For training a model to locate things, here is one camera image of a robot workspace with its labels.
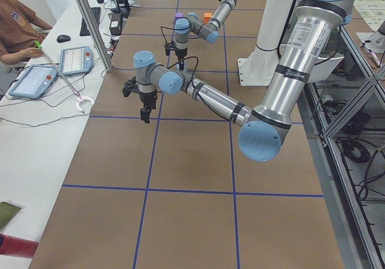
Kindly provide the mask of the blue foam block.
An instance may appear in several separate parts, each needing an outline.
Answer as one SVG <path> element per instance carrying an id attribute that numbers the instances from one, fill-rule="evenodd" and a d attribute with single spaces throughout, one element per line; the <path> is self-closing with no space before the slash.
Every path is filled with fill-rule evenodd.
<path id="1" fill-rule="evenodd" d="M 188 66 L 187 66 L 186 63 L 182 63 L 182 64 L 178 64 L 178 65 L 177 65 L 177 69 L 178 69 L 179 71 L 186 72 L 186 71 L 187 71 L 187 68 L 188 68 Z"/>

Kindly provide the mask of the purple foam block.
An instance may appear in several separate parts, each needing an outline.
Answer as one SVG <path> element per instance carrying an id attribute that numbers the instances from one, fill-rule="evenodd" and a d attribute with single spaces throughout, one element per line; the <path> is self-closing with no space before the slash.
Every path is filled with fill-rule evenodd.
<path id="1" fill-rule="evenodd" d="M 175 12 L 174 14 L 174 23 L 176 23 L 179 19 L 184 18 L 184 15 L 182 12 Z"/>

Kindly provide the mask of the orange foam block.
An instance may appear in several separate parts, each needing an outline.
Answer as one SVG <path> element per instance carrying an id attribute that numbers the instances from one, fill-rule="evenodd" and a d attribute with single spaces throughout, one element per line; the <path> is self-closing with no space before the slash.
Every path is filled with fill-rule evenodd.
<path id="1" fill-rule="evenodd" d="M 212 18 L 212 13 L 205 12 L 203 15 L 203 23 L 207 25 L 211 18 Z"/>

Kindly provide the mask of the black power adapter box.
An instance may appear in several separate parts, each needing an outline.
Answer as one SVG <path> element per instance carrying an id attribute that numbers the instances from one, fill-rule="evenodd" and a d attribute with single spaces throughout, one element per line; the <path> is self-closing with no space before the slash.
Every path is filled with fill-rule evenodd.
<path id="1" fill-rule="evenodd" d="M 109 31 L 112 36 L 120 36 L 122 33 L 123 19 L 120 13 L 111 13 L 109 15 Z"/>

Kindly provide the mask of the black monitor stand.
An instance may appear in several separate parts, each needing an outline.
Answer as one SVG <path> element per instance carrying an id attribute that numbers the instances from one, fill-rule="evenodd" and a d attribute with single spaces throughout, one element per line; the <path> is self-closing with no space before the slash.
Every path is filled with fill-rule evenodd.
<path id="1" fill-rule="evenodd" d="M 114 0 L 115 13 L 120 13 L 121 16 L 127 19 L 131 13 L 131 6 L 128 0 Z"/>

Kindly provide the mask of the far blue teach pendant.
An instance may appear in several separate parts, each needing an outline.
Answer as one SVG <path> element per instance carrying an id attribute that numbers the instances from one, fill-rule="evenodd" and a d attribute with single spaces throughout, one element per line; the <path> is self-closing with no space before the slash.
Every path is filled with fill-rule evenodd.
<path id="1" fill-rule="evenodd" d="M 87 73 L 93 64 L 93 53 L 89 46 L 61 50 L 59 68 L 65 76 Z"/>

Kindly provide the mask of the blue teach pendant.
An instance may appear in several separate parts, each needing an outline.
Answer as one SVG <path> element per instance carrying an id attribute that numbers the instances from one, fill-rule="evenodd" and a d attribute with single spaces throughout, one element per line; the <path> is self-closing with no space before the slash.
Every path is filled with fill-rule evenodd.
<path id="1" fill-rule="evenodd" d="M 89 46 L 61 50 L 59 68 L 65 76 L 87 73 L 93 64 L 93 53 Z"/>
<path id="2" fill-rule="evenodd" d="M 16 81 L 9 91 L 10 96 L 37 99 L 45 94 L 57 77 L 57 70 L 52 66 L 32 65 Z"/>

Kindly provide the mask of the near blue teach pendant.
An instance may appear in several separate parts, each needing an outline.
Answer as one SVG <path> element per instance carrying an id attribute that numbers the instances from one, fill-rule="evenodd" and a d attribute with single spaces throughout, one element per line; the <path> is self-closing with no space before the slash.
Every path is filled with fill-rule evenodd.
<path id="1" fill-rule="evenodd" d="M 37 99 L 45 94 L 57 77 L 57 70 L 52 66 L 32 65 L 16 81 L 9 91 L 10 96 Z"/>

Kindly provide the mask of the reacher grabber stick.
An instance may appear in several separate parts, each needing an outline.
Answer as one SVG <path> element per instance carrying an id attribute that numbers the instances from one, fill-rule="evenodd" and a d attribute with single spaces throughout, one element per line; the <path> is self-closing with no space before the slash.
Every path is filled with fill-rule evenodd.
<path id="1" fill-rule="evenodd" d="M 86 102 L 86 101 L 89 101 L 92 105 L 94 105 L 94 99 L 92 97 L 89 97 L 89 96 L 84 96 L 82 94 L 80 94 L 79 91 L 77 91 L 77 89 L 72 85 L 72 83 L 67 79 L 66 76 L 63 75 L 63 73 L 61 72 L 60 68 L 55 64 L 55 62 L 51 59 L 51 57 L 46 53 L 46 51 L 43 49 L 42 45 L 40 44 L 39 41 L 35 41 L 34 42 L 36 47 L 41 50 L 41 52 L 43 53 L 43 55 L 48 59 L 48 61 L 53 65 L 53 67 L 57 70 L 58 74 L 65 80 L 65 82 L 67 83 L 67 85 L 72 89 L 72 91 L 74 92 L 74 94 L 76 95 L 76 109 L 78 111 L 80 111 L 81 113 L 84 113 L 84 110 L 83 108 L 81 107 L 81 104 L 83 102 Z"/>

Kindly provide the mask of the seated person brown shirt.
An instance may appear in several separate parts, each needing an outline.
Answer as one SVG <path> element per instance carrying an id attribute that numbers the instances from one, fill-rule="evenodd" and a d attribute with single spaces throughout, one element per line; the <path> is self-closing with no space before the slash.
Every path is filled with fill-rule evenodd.
<path id="1" fill-rule="evenodd" d="M 42 51 L 35 42 L 42 42 L 45 35 L 34 27 L 50 30 L 52 26 L 38 17 L 18 0 L 1 0 L 1 62 L 16 64 L 41 57 Z"/>

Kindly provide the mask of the dark green cloth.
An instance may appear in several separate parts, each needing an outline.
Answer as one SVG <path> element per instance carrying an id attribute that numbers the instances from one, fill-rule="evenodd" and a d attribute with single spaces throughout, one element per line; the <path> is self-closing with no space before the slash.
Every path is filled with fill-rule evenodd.
<path id="1" fill-rule="evenodd" d="M 0 203 L 0 229 L 6 227 L 11 219 L 21 210 L 22 208 L 14 204 L 7 202 Z"/>

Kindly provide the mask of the red cylinder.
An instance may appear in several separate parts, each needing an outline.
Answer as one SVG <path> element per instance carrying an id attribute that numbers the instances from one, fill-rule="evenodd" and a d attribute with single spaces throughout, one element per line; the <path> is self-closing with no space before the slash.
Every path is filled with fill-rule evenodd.
<path id="1" fill-rule="evenodd" d="M 1 234 L 1 255 L 32 258 L 38 245 L 36 241 Z"/>

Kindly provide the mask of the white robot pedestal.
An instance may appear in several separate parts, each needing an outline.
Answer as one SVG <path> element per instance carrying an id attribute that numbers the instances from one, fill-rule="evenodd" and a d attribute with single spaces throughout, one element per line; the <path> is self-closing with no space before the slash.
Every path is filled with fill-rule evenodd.
<path id="1" fill-rule="evenodd" d="M 238 59 L 242 86 L 267 86 L 279 62 L 279 47 L 297 0 L 266 0 L 255 49 Z"/>

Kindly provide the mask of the aluminium frame post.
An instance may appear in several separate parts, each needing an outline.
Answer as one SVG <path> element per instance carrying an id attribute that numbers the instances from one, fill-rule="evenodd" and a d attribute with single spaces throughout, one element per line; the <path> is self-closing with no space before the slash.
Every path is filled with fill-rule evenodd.
<path id="1" fill-rule="evenodd" d="M 99 54 L 99 57 L 102 60 L 105 71 L 110 72 L 112 69 L 112 63 L 106 51 L 106 47 L 102 39 L 102 35 L 100 34 L 99 26 L 93 17 L 93 13 L 91 11 L 88 0 L 76 0 L 76 2 L 82 17 L 84 18 L 85 23 L 88 26 L 88 30 L 90 32 L 91 38 L 94 42 L 94 45 Z"/>

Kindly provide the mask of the aluminium side frame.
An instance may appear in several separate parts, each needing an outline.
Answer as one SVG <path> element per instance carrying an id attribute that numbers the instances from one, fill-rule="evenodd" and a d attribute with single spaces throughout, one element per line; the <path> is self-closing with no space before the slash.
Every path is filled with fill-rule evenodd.
<path id="1" fill-rule="evenodd" d="M 384 267 L 384 49 L 353 20 L 331 35 L 343 60 L 305 89 L 311 145 L 346 268 Z"/>

